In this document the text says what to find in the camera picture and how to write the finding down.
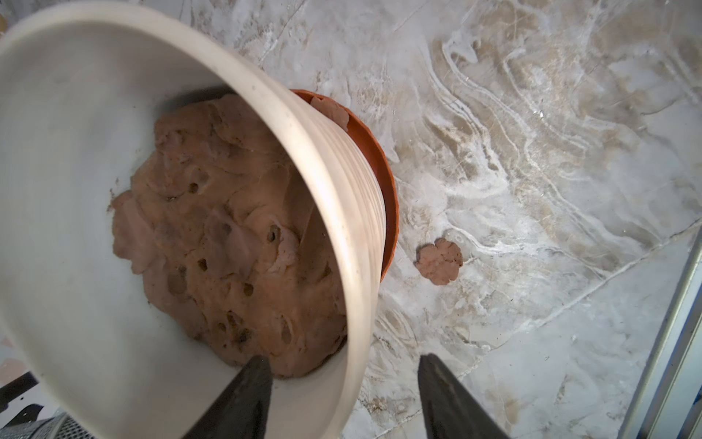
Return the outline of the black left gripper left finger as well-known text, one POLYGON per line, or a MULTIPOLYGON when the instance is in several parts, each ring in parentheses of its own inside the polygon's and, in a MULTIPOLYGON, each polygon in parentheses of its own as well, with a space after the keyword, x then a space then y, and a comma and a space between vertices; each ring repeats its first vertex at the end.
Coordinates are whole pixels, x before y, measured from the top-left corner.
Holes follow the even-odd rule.
POLYGON ((239 371, 186 439, 259 439, 265 437, 272 397, 272 370, 267 358, 255 356, 239 371))

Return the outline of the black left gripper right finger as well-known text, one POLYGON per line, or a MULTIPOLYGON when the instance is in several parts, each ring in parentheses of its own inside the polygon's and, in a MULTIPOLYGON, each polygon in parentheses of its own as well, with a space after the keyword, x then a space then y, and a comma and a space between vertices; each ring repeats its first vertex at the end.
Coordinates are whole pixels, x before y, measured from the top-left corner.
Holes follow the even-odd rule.
POLYGON ((429 439, 509 438, 435 354, 420 357, 418 386, 429 439))

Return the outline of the cream ribbed ceramic pot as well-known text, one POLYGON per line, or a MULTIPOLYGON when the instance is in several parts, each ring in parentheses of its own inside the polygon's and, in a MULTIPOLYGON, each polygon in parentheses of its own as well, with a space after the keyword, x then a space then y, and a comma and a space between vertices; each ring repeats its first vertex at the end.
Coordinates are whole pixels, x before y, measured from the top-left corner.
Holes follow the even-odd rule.
POLYGON ((338 438, 369 359, 386 241, 380 184, 337 124, 180 21, 120 2, 56 5, 1 40, 1 324, 57 404, 98 438, 179 438, 235 377, 149 305, 113 254, 111 193, 155 120, 230 88, 269 126, 334 245, 347 343, 276 382, 266 435, 338 438))

